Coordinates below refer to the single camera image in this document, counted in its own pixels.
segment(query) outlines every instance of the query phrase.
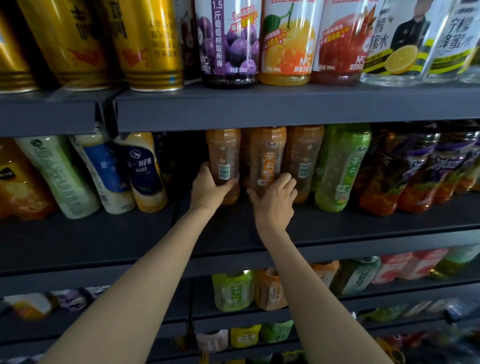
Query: lemon slice illustration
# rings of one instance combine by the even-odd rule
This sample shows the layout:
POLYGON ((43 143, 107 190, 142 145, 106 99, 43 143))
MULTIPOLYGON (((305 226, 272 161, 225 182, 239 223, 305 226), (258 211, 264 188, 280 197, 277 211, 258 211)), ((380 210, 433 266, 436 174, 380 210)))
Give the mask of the lemon slice illustration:
POLYGON ((393 52, 385 61, 385 69, 391 74, 408 71, 417 61, 419 50, 414 45, 403 46, 393 52))

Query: left hand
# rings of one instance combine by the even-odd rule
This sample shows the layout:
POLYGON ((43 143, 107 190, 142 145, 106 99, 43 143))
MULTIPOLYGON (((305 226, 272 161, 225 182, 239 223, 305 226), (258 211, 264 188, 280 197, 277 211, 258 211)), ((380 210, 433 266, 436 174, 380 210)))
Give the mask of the left hand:
POLYGON ((190 210, 206 208, 212 214, 222 204, 225 195, 238 183, 238 178, 232 178, 227 183, 217 186, 213 180, 208 162, 202 163, 197 178, 193 181, 192 202, 190 210))

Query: hand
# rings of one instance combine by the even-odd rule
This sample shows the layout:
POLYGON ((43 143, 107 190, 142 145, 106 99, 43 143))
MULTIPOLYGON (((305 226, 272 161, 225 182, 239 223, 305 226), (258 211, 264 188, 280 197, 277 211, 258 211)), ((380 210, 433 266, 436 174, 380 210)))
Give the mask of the hand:
POLYGON ((247 190, 253 204, 255 225, 258 234, 262 237, 265 231, 285 231, 293 216, 292 204, 298 191, 295 189, 297 181, 290 173, 283 173, 266 191, 265 196, 259 199, 254 190, 247 190))
POLYGON ((222 204, 225 195, 238 183, 238 178, 232 178, 227 183, 216 186, 208 162, 202 163, 197 178, 193 181, 192 202, 190 210, 206 208, 212 215, 222 204))

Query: gold can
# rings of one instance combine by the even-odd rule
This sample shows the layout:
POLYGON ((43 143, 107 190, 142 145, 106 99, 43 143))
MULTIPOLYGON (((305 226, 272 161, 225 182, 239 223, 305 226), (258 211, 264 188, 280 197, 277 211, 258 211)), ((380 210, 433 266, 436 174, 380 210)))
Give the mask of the gold can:
POLYGON ((20 9, 60 84, 95 91, 117 82, 107 61, 102 24, 88 0, 18 0, 20 9))
POLYGON ((130 89, 162 92, 182 88, 173 0, 103 0, 103 4, 130 89))
POLYGON ((0 8, 0 94, 38 90, 7 16, 0 8))

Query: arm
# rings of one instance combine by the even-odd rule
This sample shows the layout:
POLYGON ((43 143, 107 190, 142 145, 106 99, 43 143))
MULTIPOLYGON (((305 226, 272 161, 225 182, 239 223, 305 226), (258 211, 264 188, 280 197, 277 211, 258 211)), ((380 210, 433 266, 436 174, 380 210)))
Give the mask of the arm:
POLYGON ((247 192, 258 234, 275 263, 309 363, 392 364, 290 240, 285 229, 293 216, 295 184, 295 179, 284 173, 263 199, 252 190, 247 192))
POLYGON ((190 210, 57 340, 41 364, 143 364, 203 228, 236 179, 216 187, 203 164, 190 210))

